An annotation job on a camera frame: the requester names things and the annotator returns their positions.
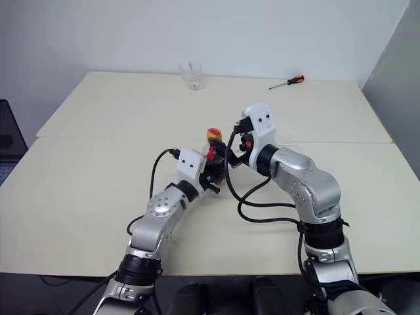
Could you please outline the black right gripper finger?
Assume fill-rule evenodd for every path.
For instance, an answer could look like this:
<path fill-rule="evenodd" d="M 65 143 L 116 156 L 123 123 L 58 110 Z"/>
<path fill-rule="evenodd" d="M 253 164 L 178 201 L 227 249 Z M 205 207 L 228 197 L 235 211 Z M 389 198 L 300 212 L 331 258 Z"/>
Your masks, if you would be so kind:
<path fill-rule="evenodd" d="M 232 149 L 228 151 L 228 164 L 231 168 L 235 169 L 240 165 L 249 165 L 250 151 L 244 151 L 242 155 L 237 156 Z"/>
<path fill-rule="evenodd" d="M 223 164 L 226 144 L 221 140 L 211 140 L 211 148 L 213 150 L 213 157 L 211 158 L 212 163 Z"/>

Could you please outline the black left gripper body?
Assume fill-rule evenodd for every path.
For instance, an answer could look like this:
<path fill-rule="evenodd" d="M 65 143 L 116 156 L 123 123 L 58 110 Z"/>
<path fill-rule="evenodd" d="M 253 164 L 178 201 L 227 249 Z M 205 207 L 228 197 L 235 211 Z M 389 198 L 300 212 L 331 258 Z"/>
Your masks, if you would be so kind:
<path fill-rule="evenodd" d="M 219 194 L 221 189 L 218 186 L 215 186 L 212 180 L 213 178 L 211 177 L 211 175 L 208 175 L 207 173 L 202 173 L 199 176 L 199 183 L 204 191 L 210 190 L 215 194 Z"/>

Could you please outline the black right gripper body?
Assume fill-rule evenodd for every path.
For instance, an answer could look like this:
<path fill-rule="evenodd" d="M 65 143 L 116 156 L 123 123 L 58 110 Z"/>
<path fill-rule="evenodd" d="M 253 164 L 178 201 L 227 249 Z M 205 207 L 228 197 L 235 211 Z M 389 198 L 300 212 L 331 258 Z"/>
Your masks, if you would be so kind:
<path fill-rule="evenodd" d="M 240 135 L 240 150 L 249 155 L 253 149 L 254 140 L 252 132 L 254 131 L 250 117 L 242 118 L 234 126 L 234 133 Z"/>

